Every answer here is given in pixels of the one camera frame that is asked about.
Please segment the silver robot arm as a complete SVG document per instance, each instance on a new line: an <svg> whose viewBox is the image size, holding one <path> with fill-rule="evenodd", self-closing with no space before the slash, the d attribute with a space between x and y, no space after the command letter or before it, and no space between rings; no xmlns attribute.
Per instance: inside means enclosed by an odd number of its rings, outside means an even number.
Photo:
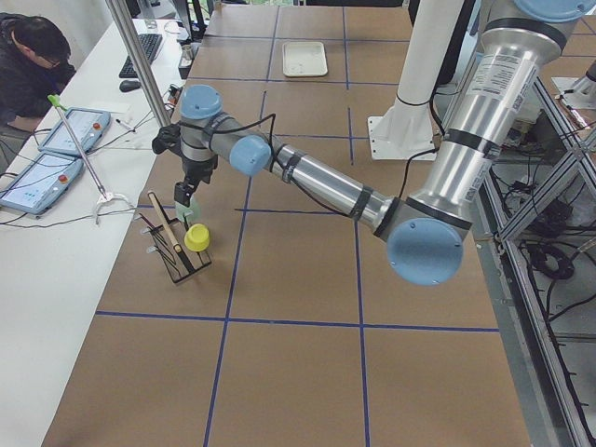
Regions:
<svg viewBox="0 0 596 447"><path fill-rule="evenodd" d="M471 226L469 207L522 108L540 69L558 59L590 1L494 1L481 31L482 54L459 108L434 152L424 185L410 195L383 196L290 145L241 126L219 92L193 85L172 126L183 167L195 171L176 200L188 204L219 159L247 176L276 174L306 195L369 226L386 243L392 269L433 286L452 278Z"/></svg>

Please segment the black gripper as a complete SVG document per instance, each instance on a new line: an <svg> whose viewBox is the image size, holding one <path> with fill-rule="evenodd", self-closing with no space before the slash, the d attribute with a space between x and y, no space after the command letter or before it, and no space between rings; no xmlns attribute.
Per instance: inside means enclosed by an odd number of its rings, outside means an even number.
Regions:
<svg viewBox="0 0 596 447"><path fill-rule="evenodd" d="M198 187L201 183L210 184L211 176L218 167L218 156L212 156L207 160L195 161L183 158L183 182L177 182L174 186L174 201L183 206L189 206L192 198L192 187Z"/></svg>

